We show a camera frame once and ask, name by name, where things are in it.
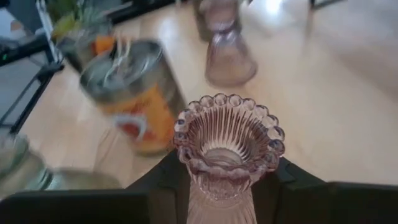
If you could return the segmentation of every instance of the glass candlestick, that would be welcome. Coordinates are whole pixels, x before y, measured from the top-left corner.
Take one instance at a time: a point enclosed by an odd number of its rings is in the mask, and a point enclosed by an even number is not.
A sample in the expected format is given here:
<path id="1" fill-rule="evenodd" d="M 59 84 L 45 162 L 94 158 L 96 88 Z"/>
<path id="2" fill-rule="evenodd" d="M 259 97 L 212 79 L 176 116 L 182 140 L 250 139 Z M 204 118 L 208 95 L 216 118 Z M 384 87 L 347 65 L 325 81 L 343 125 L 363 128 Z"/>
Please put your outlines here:
<path id="1" fill-rule="evenodd" d="M 284 132 L 265 106 L 238 95 L 193 101 L 175 123 L 190 174 L 189 223 L 255 223 L 251 191 L 284 154 Z"/>
<path id="2" fill-rule="evenodd" d="M 203 0 L 208 28 L 214 33 L 207 50 L 206 78 L 214 85 L 236 86 L 249 81 L 257 72 L 257 63 L 236 26 L 238 0 Z"/>

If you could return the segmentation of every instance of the pink glass candle holder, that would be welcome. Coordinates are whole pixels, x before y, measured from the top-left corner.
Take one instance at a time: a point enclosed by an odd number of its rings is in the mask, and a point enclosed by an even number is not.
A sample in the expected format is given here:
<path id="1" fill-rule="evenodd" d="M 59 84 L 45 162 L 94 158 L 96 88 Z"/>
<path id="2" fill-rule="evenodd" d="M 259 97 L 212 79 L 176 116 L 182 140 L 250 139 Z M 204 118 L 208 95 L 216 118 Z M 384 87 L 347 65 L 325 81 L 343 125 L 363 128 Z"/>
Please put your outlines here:
<path id="1" fill-rule="evenodd" d="M 182 111 L 174 144 L 180 161 L 209 198 L 245 192 L 274 171 L 285 152 L 285 134 L 267 107 L 238 95 L 203 96 Z"/>

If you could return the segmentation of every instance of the wooden floor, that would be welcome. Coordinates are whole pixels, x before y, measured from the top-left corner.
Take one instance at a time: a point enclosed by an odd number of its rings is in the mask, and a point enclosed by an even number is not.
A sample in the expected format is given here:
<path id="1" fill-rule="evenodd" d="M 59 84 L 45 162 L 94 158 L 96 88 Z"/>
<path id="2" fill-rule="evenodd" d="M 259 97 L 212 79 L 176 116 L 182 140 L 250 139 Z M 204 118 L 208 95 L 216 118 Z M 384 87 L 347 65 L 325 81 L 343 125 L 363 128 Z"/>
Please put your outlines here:
<path id="1" fill-rule="evenodd" d="M 206 44 L 189 4 L 118 30 L 160 39 L 187 101 L 222 91 L 267 105 L 285 130 L 286 158 L 314 175 L 398 184 L 398 1 L 348 0 L 310 12 L 307 0 L 254 0 L 241 17 L 259 71 L 239 88 L 205 81 Z M 70 69 L 52 80 L 23 132 L 52 167 L 100 170 L 124 185 L 161 159 L 135 155 Z"/>

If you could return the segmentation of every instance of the orange object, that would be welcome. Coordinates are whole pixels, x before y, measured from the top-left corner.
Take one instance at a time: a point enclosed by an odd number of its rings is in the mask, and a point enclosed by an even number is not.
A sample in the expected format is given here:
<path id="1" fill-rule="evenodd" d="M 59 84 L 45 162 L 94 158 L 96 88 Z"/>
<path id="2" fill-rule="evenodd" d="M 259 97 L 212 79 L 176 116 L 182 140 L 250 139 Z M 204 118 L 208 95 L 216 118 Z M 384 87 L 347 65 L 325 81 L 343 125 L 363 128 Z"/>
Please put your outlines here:
<path id="1" fill-rule="evenodd" d="M 110 36 L 97 36 L 94 42 L 94 52 L 99 55 L 102 52 L 113 48 L 115 38 Z"/>

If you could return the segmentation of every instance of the can lid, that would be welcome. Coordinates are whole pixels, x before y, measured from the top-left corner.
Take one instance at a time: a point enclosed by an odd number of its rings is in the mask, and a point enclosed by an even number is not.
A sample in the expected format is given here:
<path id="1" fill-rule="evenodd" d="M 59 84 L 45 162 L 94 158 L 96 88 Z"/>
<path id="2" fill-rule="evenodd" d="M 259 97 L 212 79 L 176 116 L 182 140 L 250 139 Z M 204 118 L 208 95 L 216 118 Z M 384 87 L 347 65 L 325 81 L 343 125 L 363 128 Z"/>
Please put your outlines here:
<path id="1" fill-rule="evenodd" d="M 94 98 L 112 98 L 139 82 L 161 55 L 162 49 L 154 41 L 133 42 L 126 58 L 111 58 L 111 51 L 107 51 L 93 59 L 83 71 L 80 83 Z"/>

